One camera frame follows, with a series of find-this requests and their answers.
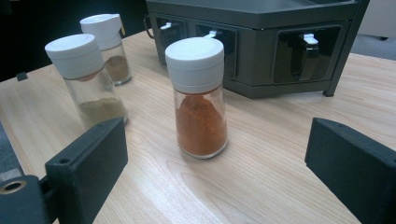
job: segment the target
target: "black appliance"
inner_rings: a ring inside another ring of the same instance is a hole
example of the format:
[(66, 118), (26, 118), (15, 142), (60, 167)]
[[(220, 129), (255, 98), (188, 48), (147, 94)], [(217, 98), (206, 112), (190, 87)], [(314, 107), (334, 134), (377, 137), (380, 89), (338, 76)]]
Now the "black appliance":
[(224, 44), (225, 89), (333, 96), (369, 0), (146, 0), (160, 62), (179, 39)]

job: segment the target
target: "ground spice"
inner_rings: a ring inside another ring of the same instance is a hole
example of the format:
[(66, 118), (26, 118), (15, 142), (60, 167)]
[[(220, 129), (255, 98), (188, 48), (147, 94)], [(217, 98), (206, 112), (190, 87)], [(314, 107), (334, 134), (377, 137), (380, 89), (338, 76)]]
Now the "ground spice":
[(225, 147), (227, 123), (203, 95), (187, 95), (176, 110), (177, 141), (195, 156), (212, 155)]
[(129, 76), (128, 64), (124, 57), (113, 56), (105, 62), (105, 68), (115, 84), (126, 81)]
[(126, 110), (120, 99), (103, 98), (78, 105), (78, 112), (86, 129), (107, 119), (126, 118)]

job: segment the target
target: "white lid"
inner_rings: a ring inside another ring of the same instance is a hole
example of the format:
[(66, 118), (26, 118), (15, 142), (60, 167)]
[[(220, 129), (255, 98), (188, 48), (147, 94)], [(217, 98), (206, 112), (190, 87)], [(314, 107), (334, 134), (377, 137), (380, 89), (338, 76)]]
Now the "white lid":
[(179, 40), (165, 50), (169, 77), (177, 91), (212, 91), (223, 79), (224, 47), (207, 37)]
[(101, 14), (82, 19), (82, 33), (96, 37), (99, 48), (112, 49), (121, 43), (120, 29), (122, 26), (120, 14)]
[(104, 66), (93, 35), (70, 35), (46, 45), (47, 55), (65, 78), (84, 77)]

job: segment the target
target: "glass jar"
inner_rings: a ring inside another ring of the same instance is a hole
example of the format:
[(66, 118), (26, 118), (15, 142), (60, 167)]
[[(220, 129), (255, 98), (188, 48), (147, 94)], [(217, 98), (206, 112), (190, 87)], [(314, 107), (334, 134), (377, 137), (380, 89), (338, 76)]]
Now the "glass jar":
[(222, 43), (206, 37), (179, 40), (166, 49), (165, 59), (174, 87), (179, 147), (197, 159), (216, 156), (227, 144)]
[(95, 36), (114, 85), (129, 81), (132, 76), (120, 37), (120, 14), (95, 15), (79, 23), (83, 33)]
[(123, 117), (127, 111), (114, 92), (102, 54), (93, 35), (70, 35), (45, 47), (72, 96), (84, 127)]

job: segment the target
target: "wood grain surface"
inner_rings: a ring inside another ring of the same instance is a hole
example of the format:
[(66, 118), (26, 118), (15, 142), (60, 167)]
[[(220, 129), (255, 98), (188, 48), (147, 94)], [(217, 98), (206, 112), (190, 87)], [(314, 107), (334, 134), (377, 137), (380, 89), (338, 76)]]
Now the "wood grain surface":
[[(306, 167), (313, 117), (342, 122), (396, 148), (396, 62), (351, 54), (334, 97), (250, 100), (224, 91), (229, 144), (210, 160), (177, 146), (173, 88), (146, 33), (123, 39), (133, 79), (129, 162), (95, 223), (359, 223)], [(50, 65), (0, 83), (0, 120), (28, 175), (85, 132)]]

